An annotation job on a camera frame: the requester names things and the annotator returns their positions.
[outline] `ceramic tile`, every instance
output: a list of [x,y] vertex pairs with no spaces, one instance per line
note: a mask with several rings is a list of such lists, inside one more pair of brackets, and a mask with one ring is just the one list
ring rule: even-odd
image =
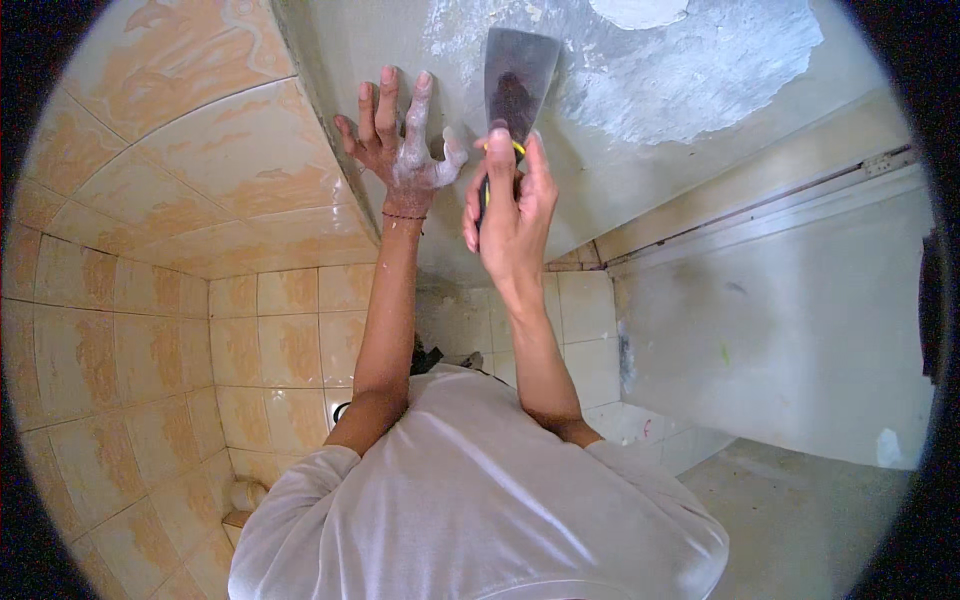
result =
[[36,383],[34,306],[28,302],[3,300],[0,302],[0,312],[3,376],[15,409],[17,425],[20,429],[40,427],[49,420],[40,404],[40,390]]
[[57,88],[34,130],[23,174],[69,196],[126,147],[127,142]]
[[324,365],[324,387],[353,387],[367,311],[321,313],[320,349]]
[[28,228],[43,230],[65,202],[66,198],[60,194],[22,178],[16,186],[11,216]]
[[269,3],[141,0],[103,12],[64,85],[135,141],[196,107],[293,72]]
[[116,514],[146,489],[116,411],[50,428],[50,442],[84,527]]
[[564,343],[616,339],[613,284],[606,271],[557,273]]
[[98,171],[72,199],[161,237],[235,218],[153,164],[136,146]]
[[216,527],[187,560],[186,568],[209,600],[220,600],[227,597],[232,560],[233,546],[223,527]]
[[609,340],[564,344],[564,362],[581,407],[593,408],[620,399],[618,352],[615,336]]
[[258,274],[256,312],[258,315],[317,312],[317,270]]
[[147,598],[180,565],[150,498],[108,519],[90,538],[130,598]]
[[3,238],[2,288],[4,298],[34,299],[34,276],[40,251],[40,233],[11,223]]
[[255,481],[269,489],[279,478],[274,455],[228,447],[233,472],[240,481]]
[[107,563],[104,563],[90,536],[83,536],[73,542],[70,545],[70,554],[100,597],[109,600],[127,600],[130,597],[110,572]]
[[182,392],[177,319],[116,313],[113,320],[117,385],[123,403],[147,402]]
[[327,427],[323,390],[264,390],[263,401],[274,451],[303,456],[324,444]]
[[47,429],[27,432],[20,437],[20,444],[47,513],[57,524],[63,539],[70,542],[86,531],[86,527],[73,508],[73,500],[70,499],[70,492],[60,476],[60,468],[57,466],[48,434]]
[[260,388],[217,386],[217,406],[227,446],[271,452],[270,426]]
[[180,274],[180,314],[208,319],[207,283],[199,277]]
[[[260,317],[258,327],[264,385],[293,388],[324,385],[316,313]],[[339,373],[336,367],[334,365],[333,376]]]
[[190,425],[197,441],[197,452],[200,460],[205,461],[227,447],[216,392],[212,387],[189,392],[186,394],[186,405],[190,411]]
[[210,318],[256,315],[256,275],[210,281]]
[[200,466],[157,486],[150,492],[150,500],[163,531],[182,559],[220,524],[206,473]]
[[376,265],[339,265],[319,269],[320,312],[367,310]]
[[114,310],[142,315],[180,312],[180,274],[120,258],[116,262]]
[[354,202],[296,78],[198,108],[141,145],[157,164],[240,217]]
[[144,482],[156,486],[200,463],[183,396],[171,396],[124,411],[133,454]]
[[44,422],[120,405],[113,364],[113,315],[34,306],[36,378]]

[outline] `metal blade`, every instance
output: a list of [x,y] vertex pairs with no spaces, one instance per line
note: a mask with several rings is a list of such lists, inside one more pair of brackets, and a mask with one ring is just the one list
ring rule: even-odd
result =
[[515,141],[526,140],[550,87],[559,55],[560,42],[552,37],[490,28],[484,71],[490,129],[506,127]]

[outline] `finger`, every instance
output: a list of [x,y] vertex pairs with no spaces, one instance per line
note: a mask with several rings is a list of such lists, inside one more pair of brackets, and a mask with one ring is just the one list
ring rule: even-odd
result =
[[376,107],[373,125],[380,143],[384,148],[396,148],[396,93],[399,83],[396,80],[396,67],[387,65],[380,69],[380,104]]
[[380,143],[380,140],[376,137],[376,129],[373,127],[373,84],[370,82],[360,84],[357,105],[360,107],[360,121],[357,126],[360,142],[365,148],[373,148]]

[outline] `beige tile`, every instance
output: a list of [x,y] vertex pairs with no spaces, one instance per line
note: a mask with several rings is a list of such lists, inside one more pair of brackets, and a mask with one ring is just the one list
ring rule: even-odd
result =
[[33,429],[49,422],[40,404],[36,384],[34,354],[34,306],[28,302],[0,302],[3,334],[0,353],[3,355],[3,376],[7,393],[16,413],[20,429]]
[[353,370],[366,323],[366,310],[321,313],[320,348],[325,388],[353,387]]
[[119,412],[73,420],[49,431],[60,474],[84,527],[116,514],[146,492]]
[[375,267],[374,264],[321,267],[320,312],[367,310]]
[[156,486],[200,463],[183,396],[124,410],[133,454],[144,482]]
[[261,385],[256,317],[210,321],[210,352],[217,385]]
[[258,326],[265,386],[320,388],[324,385],[316,313],[260,317]]
[[353,202],[298,79],[239,92],[148,135],[144,151],[240,217]]
[[280,476],[273,454],[230,447],[227,451],[233,472],[240,481],[255,481],[269,489]]
[[180,565],[150,498],[108,519],[90,538],[130,598],[147,598]]
[[269,3],[126,2],[97,20],[64,85],[135,141],[196,107],[293,72]]
[[112,313],[38,304],[34,335],[44,422],[84,417],[120,405]]
[[86,579],[100,594],[102,598],[109,600],[127,600],[130,596],[123,590],[123,586],[117,581],[117,578],[110,572],[107,563],[104,563],[103,557],[97,552],[96,546],[90,536],[83,536],[70,545],[70,554],[83,570]]
[[58,87],[34,130],[23,173],[69,196],[126,147],[124,140]]
[[189,556],[194,546],[220,524],[206,473],[199,465],[177,479],[161,483],[150,492],[150,500],[181,559]]
[[180,327],[172,317],[114,315],[117,385],[124,404],[183,391]]
[[180,274],[180,314],[194,319],[209,319],[207,283],[199,277]]
[[23,178],[16,186],[11,216],[27,226],[43,231],[54,218],[66,198],[52,192],[33,180]]
[[136,146],[98,171],[72,198],[121,223],[162,237],[235,218],[153,164]]
[[180,356],[183,361],[185,391],[189,392],[213,384],[210,321],[180,319]]
[[317,312],[317,270],[258,274],[256,312],[258,315]]
[[557,273],[564,343],[616,339],[613,283],[606,271]]
[[304,456],[324,444],[327,427],[323,390],[264,390],[263,401],[274,451]]
[[169,269],[120,258],[116,263],[114,310],[142,315],[180,312],[180,274]]
[[620,399],[620,359],[616,336],[564,345],[564,362],[582,408]]
[[256,275],[210,281],[210,318],[256,315]]
[[208,599],[219,600],[227,597],[227,579],[232,560],[233,546],[223,527],[216,527],[187,560],[186,568]]
[[263,408],[263,390],[217,386],[217,406],[227,446],[271,452],[270,428]]
[[205,461],[227,447],[216,392],[212,387],[188,392],[186,405],[190,411],[190,425],[193,427],[200,460]]
[[86,531],[80,516],[73,508],[73,500],[66,483],[60,476],[60,467],[50,445],[48,429],[30,431],[20,437],[30,474],[43,497],[47,513],[57,524],[60,535],[67,542],[73,541]]

